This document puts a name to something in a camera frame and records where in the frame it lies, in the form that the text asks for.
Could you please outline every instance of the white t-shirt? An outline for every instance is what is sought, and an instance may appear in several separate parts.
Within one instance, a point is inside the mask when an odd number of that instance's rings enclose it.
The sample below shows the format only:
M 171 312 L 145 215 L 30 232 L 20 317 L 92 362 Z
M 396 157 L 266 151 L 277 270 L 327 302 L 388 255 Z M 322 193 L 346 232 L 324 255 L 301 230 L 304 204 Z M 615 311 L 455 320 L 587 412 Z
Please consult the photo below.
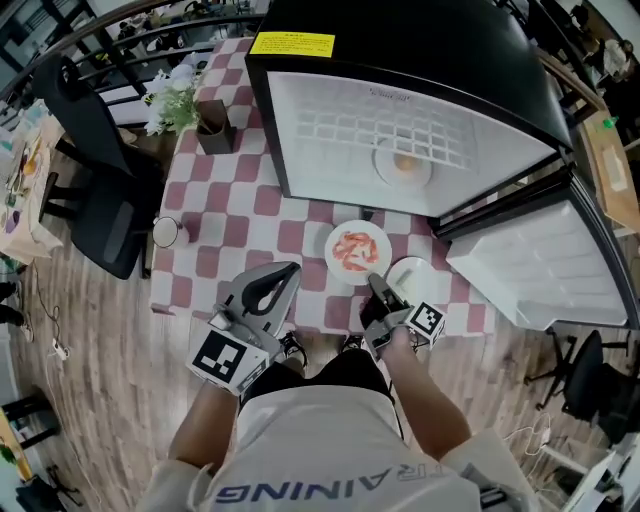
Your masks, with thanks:
M 214 478 L 207 468 L 161 462 L 136 510 L 475 512 L 481 510 L 478 486 L 457 473 L 470 463 L 522 493 L 520 510 L 539 510 L 495 432 L 475 436 L 439 464 L 409 450 L 397 428 L 391 401 L 368 389 L 269 393 L 240 413 L 237 449 Z
M 627 59 L 620 43 L 615 39 L 609 39 L 604 43 L 604 69 L 614 76 L 616 73 L 624 73 L 629 69 L 631 62 Z

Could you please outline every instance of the white box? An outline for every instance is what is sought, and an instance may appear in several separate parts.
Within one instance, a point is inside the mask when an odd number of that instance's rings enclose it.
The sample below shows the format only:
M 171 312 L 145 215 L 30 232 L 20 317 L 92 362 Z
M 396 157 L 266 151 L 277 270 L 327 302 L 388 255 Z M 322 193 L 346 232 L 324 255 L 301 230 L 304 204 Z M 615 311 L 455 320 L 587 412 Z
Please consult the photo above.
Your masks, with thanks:
M 433 348 L 434 343 L 444 330 L 444 316 L 444 313 L 438 308 L 421 302 L 414 306 L 404 323 L 426 339 L 429 342 L 429 347 Z
M 202 379 L 242 394 L 269 367 L 269 353 L 194 319 L 187 367 Z

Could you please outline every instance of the yellow warning label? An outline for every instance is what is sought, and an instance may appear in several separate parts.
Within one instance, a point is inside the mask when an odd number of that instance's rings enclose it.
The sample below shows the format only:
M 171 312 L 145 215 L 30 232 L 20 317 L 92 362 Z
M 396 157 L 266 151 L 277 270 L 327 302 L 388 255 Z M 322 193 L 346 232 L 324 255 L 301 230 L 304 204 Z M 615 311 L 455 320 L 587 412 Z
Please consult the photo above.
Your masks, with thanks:
M 305 32 L 260 32 L 250 53 L 331 57 L 335 38 L 328 34 Z

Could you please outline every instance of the paper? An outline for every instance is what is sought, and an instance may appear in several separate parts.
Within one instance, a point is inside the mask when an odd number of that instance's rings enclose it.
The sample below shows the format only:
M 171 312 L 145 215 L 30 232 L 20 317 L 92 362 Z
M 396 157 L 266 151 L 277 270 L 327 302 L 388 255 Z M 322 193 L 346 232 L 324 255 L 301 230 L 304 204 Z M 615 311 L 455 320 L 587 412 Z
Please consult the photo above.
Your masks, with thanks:
M 604 166 L 607 169 L 609 175 L 609 184 L 611 188 L 616 192 L 621 192 L 627 189 L 627 177 L 625 176 L 624 166 L 613 146 L 608 147 L 602 152 L 604 158 Z
M 331 57 L 336 36 L 306 32 L 260 32 L 249 53 Z

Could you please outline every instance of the flower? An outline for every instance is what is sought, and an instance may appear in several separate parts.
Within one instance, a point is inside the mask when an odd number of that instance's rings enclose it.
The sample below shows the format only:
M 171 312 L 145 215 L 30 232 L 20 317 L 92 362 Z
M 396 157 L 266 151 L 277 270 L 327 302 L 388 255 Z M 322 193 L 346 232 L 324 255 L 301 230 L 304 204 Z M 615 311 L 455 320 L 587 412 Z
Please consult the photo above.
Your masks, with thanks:
M 196 75 L 193 66 L 180 64 L 170 75 L 162 70 L 147 85 L 145 103 L 149 104 L 149 119 L 145 129 L 149 134 L 164 130 L 180 132 L 197 124 L 199 115 L 194 99 Z
M 173 81 L 171 87 L 176 91 L 186 91 L 191 86 L 190 78 L 178 78 Z

